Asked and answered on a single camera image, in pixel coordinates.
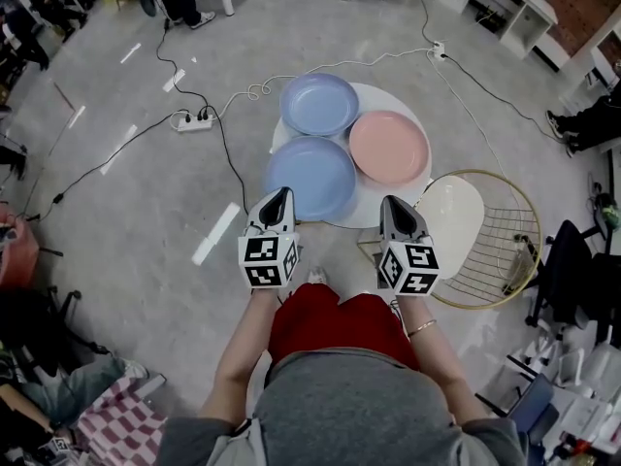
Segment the person's red trousers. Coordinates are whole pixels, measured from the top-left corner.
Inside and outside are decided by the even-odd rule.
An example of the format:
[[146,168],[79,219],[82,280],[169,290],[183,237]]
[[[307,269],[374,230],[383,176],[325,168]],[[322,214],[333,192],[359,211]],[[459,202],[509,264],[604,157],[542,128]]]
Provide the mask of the person's red trousers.
[[419,368],[402,323],[384,300],[361,293],[344,302],[328,285],[304,283],[276,312],[268,352],[278,363],[309,350],[373,350]]

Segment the white round table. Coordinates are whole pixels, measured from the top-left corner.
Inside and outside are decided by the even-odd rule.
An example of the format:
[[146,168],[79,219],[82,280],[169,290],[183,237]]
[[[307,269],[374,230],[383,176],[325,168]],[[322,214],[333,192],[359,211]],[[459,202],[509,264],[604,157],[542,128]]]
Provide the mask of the white round table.
[[[425,133],[424,135],[427,139],[428,146],[431,151],[428,137]],[[279,149],[288,141],[302,136],[310,135],[304,135],[290,128],[282,121],[281,118],[278,121],[277,127],[274,131],[272,155],[277,149]],[[343,132],[333,137],[322,138],[327,138],[339,144],[343,149],[345,149],[345,151],[352,159],[348,146],[348,141],[346,139],[346,133]],[[424,192],[424,189],[430,181],[432,169],[432,154],[431,161],[428,163],[421,176],[409,183],[403,183],[399,185],[377,183],[371,178],[364,175],[363,172],[355,165],[354,161],[353,164],[357,174],[357,189],[354,205],[352,206],[351,211],[340,219],[333,219],[329,221],[321,220],[304,222],[326,222],[337,227],[344,227],[348,229],[366,229],[379,226],[380,206],[384,196],[395,195],[411,205],[418,202]]]

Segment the pink white checked cloth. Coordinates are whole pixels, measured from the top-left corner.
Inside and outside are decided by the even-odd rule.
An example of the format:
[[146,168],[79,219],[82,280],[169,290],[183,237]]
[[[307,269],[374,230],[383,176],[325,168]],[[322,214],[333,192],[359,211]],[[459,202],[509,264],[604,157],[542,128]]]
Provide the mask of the pink white checked cloth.
[[136,378],[123,376],[77,422],[101,466],[154,466],[166,418],[138,395]]

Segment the person's left forearm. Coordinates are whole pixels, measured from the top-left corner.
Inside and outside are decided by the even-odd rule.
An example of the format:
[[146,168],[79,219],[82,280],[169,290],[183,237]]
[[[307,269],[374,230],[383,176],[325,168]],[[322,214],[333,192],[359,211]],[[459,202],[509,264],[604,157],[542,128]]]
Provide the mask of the person's left forearm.
[[254,369],[267,350],[279,307],[275,289],[253,290],[213,378],[212,390],[198,417],[220,419],[234,427],[246,417],[248,385]]

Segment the blue chair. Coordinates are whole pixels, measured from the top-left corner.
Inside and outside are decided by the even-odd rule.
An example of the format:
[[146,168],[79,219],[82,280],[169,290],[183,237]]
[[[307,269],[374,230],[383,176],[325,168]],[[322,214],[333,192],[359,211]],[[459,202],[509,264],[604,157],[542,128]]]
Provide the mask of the blue chair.
[[554,388],[544,375],[537,375],[523,392],[508,417],[519,433],[525,434],[531,445],[538,446],[559,419],[552,404]]

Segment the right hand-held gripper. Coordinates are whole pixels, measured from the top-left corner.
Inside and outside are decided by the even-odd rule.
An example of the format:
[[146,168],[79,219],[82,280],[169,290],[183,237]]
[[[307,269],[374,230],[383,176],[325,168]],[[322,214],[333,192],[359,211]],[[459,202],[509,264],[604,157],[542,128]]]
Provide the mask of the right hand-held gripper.
[[440,266],[424,217],[403,199],[387,195],[380,206],[380,235],[377,288],[395,295],[430,295]]

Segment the person's right forearm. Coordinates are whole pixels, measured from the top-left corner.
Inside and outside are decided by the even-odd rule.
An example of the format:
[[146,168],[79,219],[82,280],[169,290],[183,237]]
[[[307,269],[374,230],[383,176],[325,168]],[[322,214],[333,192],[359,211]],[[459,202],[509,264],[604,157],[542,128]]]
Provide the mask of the person's right forearm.
[[425,300],[414,296],[398,296],[396,300],[420,371],[440,387],[455,422],[464,425],[488,418],[488,412],[466,382],[457,353]]

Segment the pink big plate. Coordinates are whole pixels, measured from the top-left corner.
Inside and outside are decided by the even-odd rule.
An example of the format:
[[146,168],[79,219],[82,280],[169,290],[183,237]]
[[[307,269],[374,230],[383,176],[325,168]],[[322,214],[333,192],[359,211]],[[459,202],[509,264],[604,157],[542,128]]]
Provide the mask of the pink big plate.
[[356,166],[377,183],[409,183],[421,176],[431,161],[422,130],[393,111],[361,115],[349,132],[348,145]]

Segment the black office chair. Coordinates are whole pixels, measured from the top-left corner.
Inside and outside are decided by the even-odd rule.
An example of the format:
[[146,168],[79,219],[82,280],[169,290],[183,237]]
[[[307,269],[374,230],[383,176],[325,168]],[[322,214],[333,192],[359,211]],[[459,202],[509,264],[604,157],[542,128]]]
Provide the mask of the black office chair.
[[556,323],[584,329],[595,321],[596,343],[608,341],[621,349],[621,255],[592,253],[569,220],[546,243],[549,255],[527,283],[538,293],[526,324],[536,327],[549,308]]
[[35,376],[36,367],[52,378],[59,370],[69,374],[78,369],[81,362],[75,345],[100,355],[110,352],[85,340],[66,323],[72,303],[80,301],[82,293],[69,292],[60,306],[57,293],[55,286],[46,293],[23,287],[0,289],[0,342],[28,379]]

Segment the person's grey shirt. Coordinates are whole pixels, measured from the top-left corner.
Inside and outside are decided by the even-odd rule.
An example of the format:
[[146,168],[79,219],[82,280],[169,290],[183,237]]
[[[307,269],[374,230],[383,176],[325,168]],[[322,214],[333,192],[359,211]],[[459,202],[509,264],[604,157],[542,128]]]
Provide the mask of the person's grey shirt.
[[527,466],[508,418],[460,425],[441,389],[377,352],[299,352],[272,371],[250,421],[166,421],[156,466]]

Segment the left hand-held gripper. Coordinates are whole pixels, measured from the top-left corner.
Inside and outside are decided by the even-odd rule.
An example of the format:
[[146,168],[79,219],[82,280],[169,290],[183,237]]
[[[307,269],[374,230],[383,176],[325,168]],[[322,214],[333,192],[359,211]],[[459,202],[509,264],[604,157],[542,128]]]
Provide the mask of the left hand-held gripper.
[[[250,289],[286,287],[300,261],[294,192],[284,186],[264,196],[248,213],[238,239],[238,262]],[[286,226],[284,230],[259,226]]]

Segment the white power strip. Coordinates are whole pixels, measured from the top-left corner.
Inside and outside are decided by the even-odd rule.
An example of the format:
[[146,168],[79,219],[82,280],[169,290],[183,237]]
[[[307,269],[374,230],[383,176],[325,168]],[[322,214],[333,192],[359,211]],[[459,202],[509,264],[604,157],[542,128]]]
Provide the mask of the white power strip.
[[187,115],[180,119],[177,130],[179,133],[210,130],[213,120],[213,116],[199,119],[196,116]]

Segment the blue big plate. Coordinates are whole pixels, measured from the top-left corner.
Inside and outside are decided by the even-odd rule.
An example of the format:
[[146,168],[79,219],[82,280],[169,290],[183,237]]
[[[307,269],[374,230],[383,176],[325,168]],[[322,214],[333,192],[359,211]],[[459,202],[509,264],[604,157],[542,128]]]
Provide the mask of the blue big plate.
[[282,121],[290,128],[312,136],[334,136],[344,132],[360,110],[358,94],[342,78],[310,73],[291,80],[279,98]]
[[357,174],[339,144],[322,137],[302,136],[277,149],[267,165],[264,187],[293,192],[295,217],[302,221],[340,219],[354,205]]

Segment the green black device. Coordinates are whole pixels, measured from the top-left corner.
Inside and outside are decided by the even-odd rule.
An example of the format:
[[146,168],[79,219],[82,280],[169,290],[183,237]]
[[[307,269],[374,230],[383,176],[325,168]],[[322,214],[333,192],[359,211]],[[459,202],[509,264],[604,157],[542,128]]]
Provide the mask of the green black device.
[[617,227],[621,222],[616,201],[609,193],[598,193],[596,195],[595,210],[602,220],[612,227]]

